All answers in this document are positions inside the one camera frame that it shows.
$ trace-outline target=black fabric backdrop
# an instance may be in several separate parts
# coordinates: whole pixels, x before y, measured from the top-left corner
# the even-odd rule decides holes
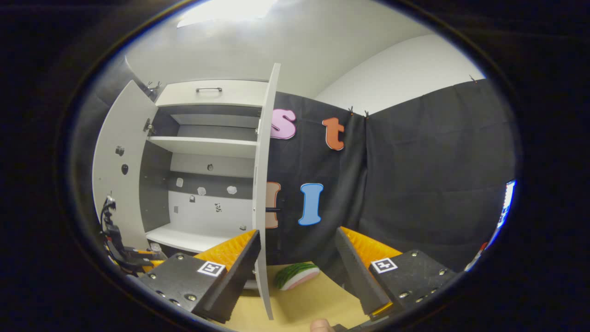
[[[346,273],[335,249],[339,226],[402,252],[419,249],[462,270],[498,221],[514,178],[510,112],[490,82],[466,82],[395,105],[368,118],[315,100],[277,93],[297,131],[271,139],[268,181],[281,184],[278,228],[267,230],[268,264],[313,261],[339,285]],[[345,127],[341,151],[325,143],[322,120]],[[304,183],[321,183],[319,215],[298,224]]]

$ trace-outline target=white ceiling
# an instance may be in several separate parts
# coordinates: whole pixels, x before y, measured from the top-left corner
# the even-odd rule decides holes
[[[370,0],[278,0],[262,19],[153,29],[127,50],[144,82],[268,79],[281,63],[278,90],[314,98],[376,53],[432,33]]]

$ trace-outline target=watermelon slice toy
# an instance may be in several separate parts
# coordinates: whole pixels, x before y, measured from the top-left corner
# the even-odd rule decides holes
[[[282,291],[292,289],[320,274],[320,269],[310,263],[295,263],[280,270],[274,277],[276,287]]]

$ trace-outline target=drawer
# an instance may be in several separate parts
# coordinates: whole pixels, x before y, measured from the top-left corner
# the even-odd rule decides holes
[[[236,105],[262,107],[267,82],[247,80],[202,80],[168,84],[156,106]]]

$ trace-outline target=drawer handle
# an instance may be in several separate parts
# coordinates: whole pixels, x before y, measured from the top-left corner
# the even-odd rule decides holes
[[[199,90],[205,90],[205,89],[216,89],[217,91],[221,92],[221,88],[220,87],[198,87],[196,88],[196,92],[198,93]]]

